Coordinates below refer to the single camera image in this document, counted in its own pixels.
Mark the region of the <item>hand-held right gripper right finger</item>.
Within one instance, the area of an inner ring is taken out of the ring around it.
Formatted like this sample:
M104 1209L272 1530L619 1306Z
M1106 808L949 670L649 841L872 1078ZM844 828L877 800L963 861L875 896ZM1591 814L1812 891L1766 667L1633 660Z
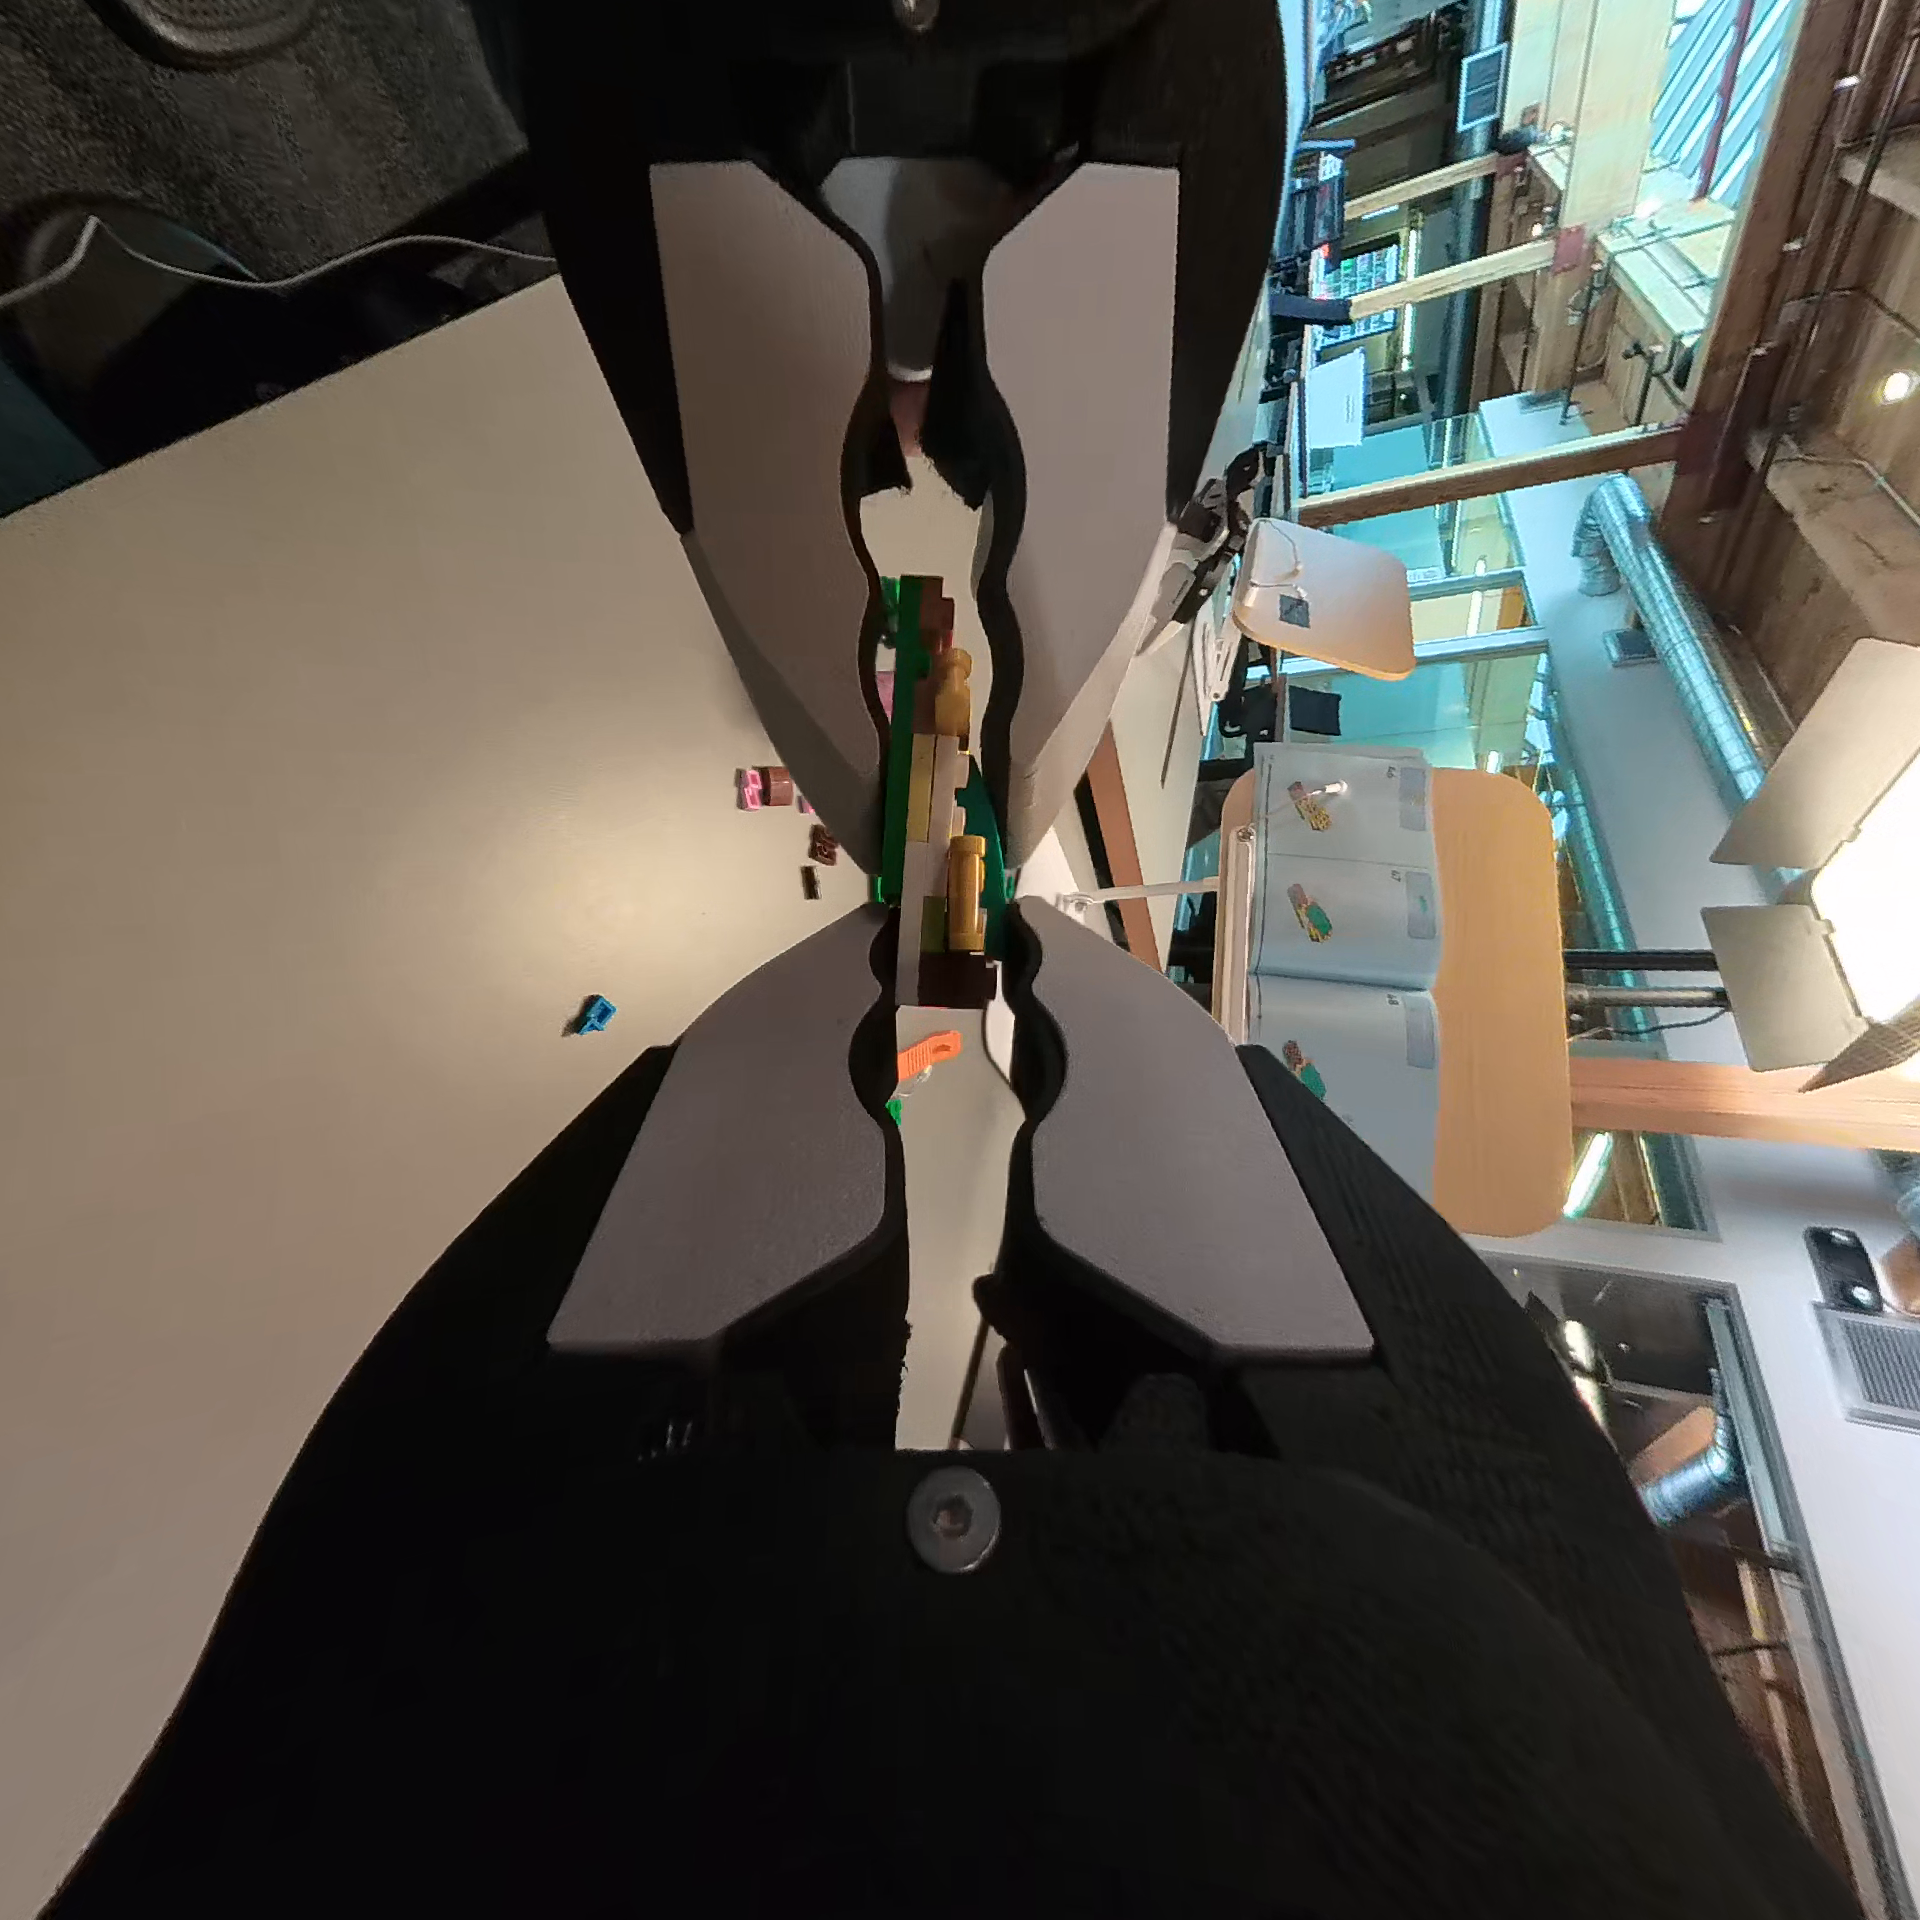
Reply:
M1103 1302L1214 1364L1353 1364L1373 1334L1235 1045L1059 908L1006 920L1030 1221Z

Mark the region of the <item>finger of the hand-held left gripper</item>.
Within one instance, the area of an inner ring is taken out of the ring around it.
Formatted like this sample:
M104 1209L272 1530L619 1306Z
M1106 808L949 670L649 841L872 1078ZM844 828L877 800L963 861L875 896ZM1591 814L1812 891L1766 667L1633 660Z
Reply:
M883 413L875 262L748 161L649 170L683 550L764 732L841 852L882 865L879 614L850 455Z
M1002 848L1025 865L1109 723L1172 544L1177 176L1088 163L985 259L984 368L1011 429L1003 592L1020 691Z

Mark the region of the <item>studio light with barn doors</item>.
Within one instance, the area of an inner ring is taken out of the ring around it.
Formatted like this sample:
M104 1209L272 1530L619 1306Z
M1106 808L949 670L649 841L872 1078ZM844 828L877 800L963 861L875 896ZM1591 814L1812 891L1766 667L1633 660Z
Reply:
M1787 880L1699 913L1740 1047L1807 1093L1916 1068L1917 651L1862 636L1712 855Z

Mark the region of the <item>white desk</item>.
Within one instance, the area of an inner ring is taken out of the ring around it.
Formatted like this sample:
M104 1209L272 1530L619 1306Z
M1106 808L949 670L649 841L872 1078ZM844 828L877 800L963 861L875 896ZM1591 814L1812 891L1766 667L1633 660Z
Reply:
M558 282L3 520L3 1916L319 1410L635 1057L866 899ZM603 1033L566 1036L584 997Z

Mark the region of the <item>toy brick model green base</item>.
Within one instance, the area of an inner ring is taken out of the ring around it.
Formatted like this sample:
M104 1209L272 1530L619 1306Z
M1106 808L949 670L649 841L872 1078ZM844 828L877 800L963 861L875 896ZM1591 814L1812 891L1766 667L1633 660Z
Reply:
M931 577L882 581L890 672L879 869L901 1008L985 1013L998 997L1011 883L974 752L979 698L954 605Z

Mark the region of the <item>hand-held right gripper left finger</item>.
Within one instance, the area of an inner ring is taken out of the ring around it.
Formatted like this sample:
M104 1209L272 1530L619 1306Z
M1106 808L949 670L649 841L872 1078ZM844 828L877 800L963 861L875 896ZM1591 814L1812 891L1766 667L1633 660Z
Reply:
M566 1357L713 1361L904 1225L898 918L863 904L681 1034L545 1333Z

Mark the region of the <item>silver ventilation duct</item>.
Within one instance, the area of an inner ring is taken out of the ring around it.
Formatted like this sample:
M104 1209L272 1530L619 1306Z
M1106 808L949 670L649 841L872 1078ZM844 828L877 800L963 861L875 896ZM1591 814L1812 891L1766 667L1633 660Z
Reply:
M1662 546L1651 508L1630 476L1595 481L1577 512L1569 553L1583 597L1622 594L1630 603L1716 793L1735 814L1772 767L1772 732L1712 614Z

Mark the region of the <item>light wooden side table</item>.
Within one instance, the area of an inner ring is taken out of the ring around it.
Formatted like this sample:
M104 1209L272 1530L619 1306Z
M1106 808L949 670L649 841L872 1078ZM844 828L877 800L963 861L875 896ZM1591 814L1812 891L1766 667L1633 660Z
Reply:
M1355 1129L1328 1110L1456 1231L1529 1237L1559 1218L1572 1175L1553 833L1516 780L1451 768L1431 768L1431 780L1443 928L1435 1117ZM1235 1045L1260 1047L1245 1033L1252 816L1254 770L1220 812L1212 1016Z

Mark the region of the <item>open instruction booklet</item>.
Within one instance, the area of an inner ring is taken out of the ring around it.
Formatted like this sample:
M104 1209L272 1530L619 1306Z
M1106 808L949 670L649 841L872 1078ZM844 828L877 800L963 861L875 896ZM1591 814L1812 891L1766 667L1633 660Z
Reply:
M1428 1127L1443 933L1428 761L1263 745L1252 831L1247 1041L1355 1130Z

